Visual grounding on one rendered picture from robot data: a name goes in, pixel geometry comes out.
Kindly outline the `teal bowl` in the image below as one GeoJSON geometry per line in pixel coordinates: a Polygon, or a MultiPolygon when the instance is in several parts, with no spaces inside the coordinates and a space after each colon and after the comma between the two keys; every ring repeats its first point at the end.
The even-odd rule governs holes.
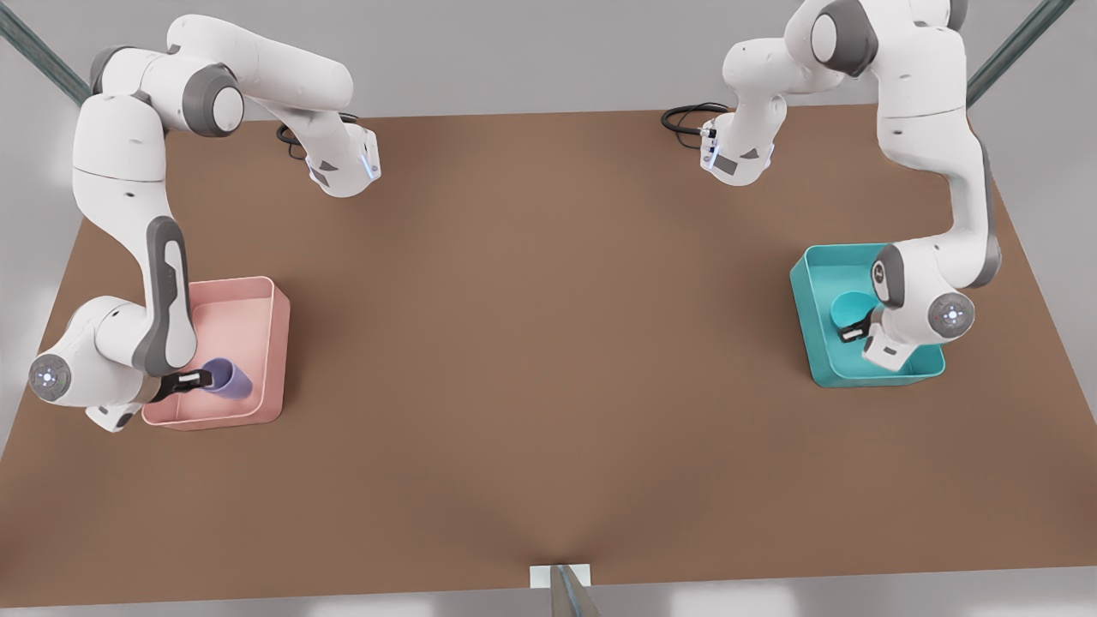
{"type": "Polygon", "coordinates": [[[873,293],[862,291],[846,291],[834,298],[830,305],[830,319],[835,328],[842,329],[859,321],[877,308],[878,298],[873,293]]]}

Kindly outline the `purple cup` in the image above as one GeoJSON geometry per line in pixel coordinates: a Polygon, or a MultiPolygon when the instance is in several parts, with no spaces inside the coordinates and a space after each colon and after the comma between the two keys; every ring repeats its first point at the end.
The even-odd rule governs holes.
{"type": "Polygon", "coordinates": [[[210,359],[201,367],[201,370],[210,374],[208,383],[202,389],[215,396],[230,401],[244,401],[252,392],[252,382],[249,375],[246,375],[242,368],[224,356],[210,359]]]}

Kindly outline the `teal plastic box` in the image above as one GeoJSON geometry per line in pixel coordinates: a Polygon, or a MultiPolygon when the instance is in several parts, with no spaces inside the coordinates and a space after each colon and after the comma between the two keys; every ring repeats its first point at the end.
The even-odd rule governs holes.
{"type": "Polygon", "coordinates": [[[830,319],[834,298],[846,291],[875,293],[870,266],[882,243],[832,243],[806,249],[790,271],[800,330],[812,378],[821,388],[906,386],[945,372],[940,346],[921,346],[898,371],[862,358],[862,339],[842,343],[830,319]]]}

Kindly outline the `pink plastic box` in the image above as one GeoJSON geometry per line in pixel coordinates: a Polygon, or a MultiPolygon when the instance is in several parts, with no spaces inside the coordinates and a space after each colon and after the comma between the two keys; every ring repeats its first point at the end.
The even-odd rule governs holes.
{"type": "Polygon", "coordinates": [[[267,277],[193,281],[189,305],[196,354],[186,370],[222,356],[250,379],[251,394],[231,401],[200,389],[142,407],[147,424],[181,431],[264,424],[278,418],[285,391],[290,302],[267,277]]]}

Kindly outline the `silver frame post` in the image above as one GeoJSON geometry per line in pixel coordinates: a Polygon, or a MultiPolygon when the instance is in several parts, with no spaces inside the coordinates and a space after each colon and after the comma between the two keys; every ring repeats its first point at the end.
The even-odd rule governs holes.
{"type": "Polygon", "coordinates": [[[1041,38],[1047,30],[1070,10],[1075,0],[1040,0],[1037,8],[1025,16],[989,58],[968,78],[965,105],[971,109],[1010,68],[1026,51],[1041,38]]]}
{"type": "Polygon", "coordinates": [[[548,576],[551,617],[603,617],[572,566],[548,566],[548,576]]]}
{"type": "Polygon", "coordinates": [[[91,87],[63,58],[50,49],[29,24],[16,16],[3,0],[0,0],[0,38],[15,48],[52,85],[58,87],[75,105],[80,106],[93,96],[91,87]]]}

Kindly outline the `white post foot plate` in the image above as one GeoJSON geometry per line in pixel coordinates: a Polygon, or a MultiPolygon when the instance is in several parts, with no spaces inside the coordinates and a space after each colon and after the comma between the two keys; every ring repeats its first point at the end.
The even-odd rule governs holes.
{"type": "MultiPolygon", "coordinates": [[[[529,586],[530,588],[548,588],[551,586],[551,574],[559,566],[565,565],[538,565],[529,566],[529,586]]],[[[590,565],[567,565],[572,569],[572,573],[576,575],[579,584],[584,587],[591,587],[591,570],[590,565]]]]}

